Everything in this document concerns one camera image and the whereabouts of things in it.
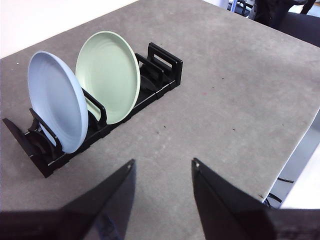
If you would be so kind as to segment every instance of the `chair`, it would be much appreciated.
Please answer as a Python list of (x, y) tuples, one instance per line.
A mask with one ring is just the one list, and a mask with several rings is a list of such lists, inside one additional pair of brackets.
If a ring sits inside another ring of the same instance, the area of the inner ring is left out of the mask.
[(308, 0), (254, 0), (249, 19), (320, 47), (320, 17), (288, 12)]

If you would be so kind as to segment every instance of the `white wall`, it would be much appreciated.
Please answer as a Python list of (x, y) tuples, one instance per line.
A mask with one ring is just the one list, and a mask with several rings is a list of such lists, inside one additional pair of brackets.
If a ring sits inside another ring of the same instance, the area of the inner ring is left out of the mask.
[(0, 0), (1, 58), (137, 0)]

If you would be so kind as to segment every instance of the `black dish rack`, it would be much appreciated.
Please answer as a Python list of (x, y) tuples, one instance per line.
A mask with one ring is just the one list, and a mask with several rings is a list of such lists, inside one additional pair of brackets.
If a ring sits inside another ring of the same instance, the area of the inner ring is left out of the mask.
[[(82, 145), (74, 153), (64, 153), (62, 151), (62, 145), (58, 137), (32, 108), (29, 110), (32, 114), (33, 122), (26, 133), (23, 133), (9, 119), (3, 119), (7, 128), (44, 177), (49, 177), (55, 170), (68, 163), (71, 158), (88, 149), (94, 142), (104, 138), (137, 112), (180, 85), (183, 61), (176, 56), (152, 42), (148, 45), (147, 58), (138, 53), (135, 56), (138, 62), (142, 64), (140, 67), (140, 91), (134, 108), (122, 121), (115, 124), (107, 124), (108, 116), (105, 107), (82, 89), (86, 99), (99, 108), (101, 118), (97, 120), (88, 111), (87, 134)], [(46, 137), (39, 124), (42, 124), (50, 133), (55, 140), (56, 146)]]

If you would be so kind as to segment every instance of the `rack handle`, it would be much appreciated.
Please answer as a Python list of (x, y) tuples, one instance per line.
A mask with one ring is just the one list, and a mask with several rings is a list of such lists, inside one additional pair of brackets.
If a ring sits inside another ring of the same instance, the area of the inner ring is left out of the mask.
[(100, 117), (100, 119), (98, 121), (98, 124), (102, 125), (102, 126), (107, 125), (106, 108), (98, 100), (96, 100), (93, 96), (91, 96), (90, 93), (88, 93), (86, 90), (84, 90), (83, 88), (82, 88), (82, 91), (83, 91), (84, 96), (100, 110), (101, 117)]
[(55, 150), (58, 153), (62, 153), (63, 152), (62, 145), (57, 135), (51, 130), (51, 128), (45, 123), (45, 121), (32, 108), (29, 108), (29, 111), (33, 116), (33, 123), (32, 123), (32, 126), (29, 128), (29, 131), (34, 131), (40, 123), (48, 131), (48, 133), (53, 137), (55, 141)]

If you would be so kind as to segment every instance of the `light blue plate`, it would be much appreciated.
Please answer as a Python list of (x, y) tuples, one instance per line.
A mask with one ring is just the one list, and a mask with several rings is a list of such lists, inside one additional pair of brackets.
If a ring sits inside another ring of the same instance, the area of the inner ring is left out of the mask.
[[(33, 110), (58, 137), (62, 150), (75, 152), (87, 135), (88, 109), (74, 73), (57, 56), (38, 51), (29, 63), (28, 89)], [(41, 128), (56, 145), (48, 131)]]

